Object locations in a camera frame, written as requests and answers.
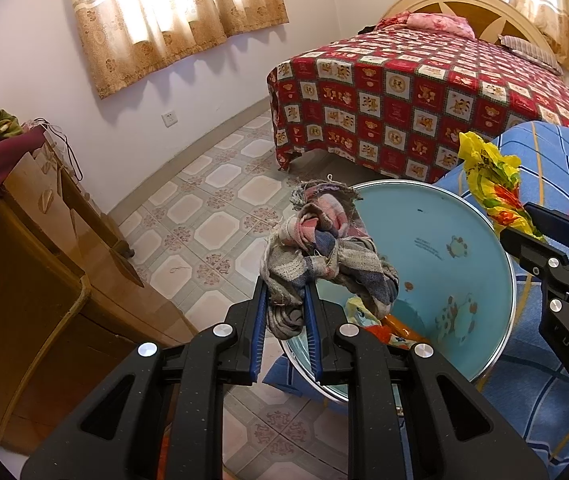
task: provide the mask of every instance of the striped pillow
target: striped pillow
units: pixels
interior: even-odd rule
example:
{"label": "striped pillow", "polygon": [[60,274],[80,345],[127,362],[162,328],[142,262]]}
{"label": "striped pillow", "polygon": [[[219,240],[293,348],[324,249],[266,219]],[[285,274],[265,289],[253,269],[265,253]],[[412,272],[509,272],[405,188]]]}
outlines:
{"label": "striped pillow", "polygon": [[552,74],[562,76],[562,68],[554,54],[545,52],[530,41],[515,36],[500,36],[500,43],[515,56],[547,69]]}

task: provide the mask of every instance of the pink floral pillow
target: pink floral pillow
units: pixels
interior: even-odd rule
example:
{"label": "pink floral pillow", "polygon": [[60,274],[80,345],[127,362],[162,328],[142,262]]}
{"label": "pink floral pillow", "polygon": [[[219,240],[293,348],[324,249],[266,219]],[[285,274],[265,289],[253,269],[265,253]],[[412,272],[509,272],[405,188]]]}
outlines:
{"label": "pink floral pillow", "polygon": [[466,18],[461,18],[460,16],[414,12],[410,14],[407,19],[407,27],[448,32],[449,34],[455,34],[467,40],[476,39],[473,29],[469,26],[469,22]]}
{"label": "pink floral pillow", "polygon": [[375,30],[380,30],[381,28],[390,27],[391,25],[404,25],[405,23],[407,23],[409,15],[411,15],[411,13],[408,10],[405,10],[404,12],[396,14],[391,18],[383,18],[380,20],[380,23],[378,23],[378,25],[375,26]]}

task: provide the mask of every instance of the yellow plastic bag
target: yellow plastic bag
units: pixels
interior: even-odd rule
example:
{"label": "yellow plastic bag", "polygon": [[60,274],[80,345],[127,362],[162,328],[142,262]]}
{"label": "yellow plastic bag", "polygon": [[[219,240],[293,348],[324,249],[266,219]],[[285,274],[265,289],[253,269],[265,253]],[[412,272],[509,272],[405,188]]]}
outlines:
{"label": "yellow plastic bag", "polygon": [[497,235],[513,227],[545,241],[520,202],[521,161],[516,155],[503,156],[495,145],[468,132],[460,134],[458,157],[465,161],[469,190],[493,220]]}

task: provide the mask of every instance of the baseboard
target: baseboard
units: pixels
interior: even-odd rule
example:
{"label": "baseboard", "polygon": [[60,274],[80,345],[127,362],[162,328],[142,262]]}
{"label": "baseboard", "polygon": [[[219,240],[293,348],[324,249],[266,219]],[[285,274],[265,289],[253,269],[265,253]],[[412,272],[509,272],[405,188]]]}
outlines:
{"label": "baseboard", "polygon": [[164,164],[158,171],[145,179],[143,183],[111,209],[109,216],[117,225],[120,225],[129,218],[136,209],[144,204],[152,194],[167,184],[168,181],[174,178],[180,171],[184,170],[184,168],[190,165],[196,158],[213,148],[225,137],[254,120],[263,112],[269,110],[269,107],[269,97],[265,97],[249,108],[242,110],[239,114],[225,121],[220,126],[217,126],[209,133],[204,134],[196,140],[196,142],[186,147],[178,153],[178,155]]}

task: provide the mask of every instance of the knotted cloth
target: knotted cloth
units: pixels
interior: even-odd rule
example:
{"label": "knotted cloth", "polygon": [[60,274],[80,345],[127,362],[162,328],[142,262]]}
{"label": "knotted cloth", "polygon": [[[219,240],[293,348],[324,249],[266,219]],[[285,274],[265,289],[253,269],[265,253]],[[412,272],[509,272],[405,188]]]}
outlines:
{"label": "knotted cloth", "polygon": [[391,311],[398,272],[378,256],[356,210],[359,193],[340,182],[303,182],[292,194],[298,213],[274,228],[260,275],[269,288],[267,322],[279,339],[305,325],[305,285],[323,278],[357,294],[376,318]]}

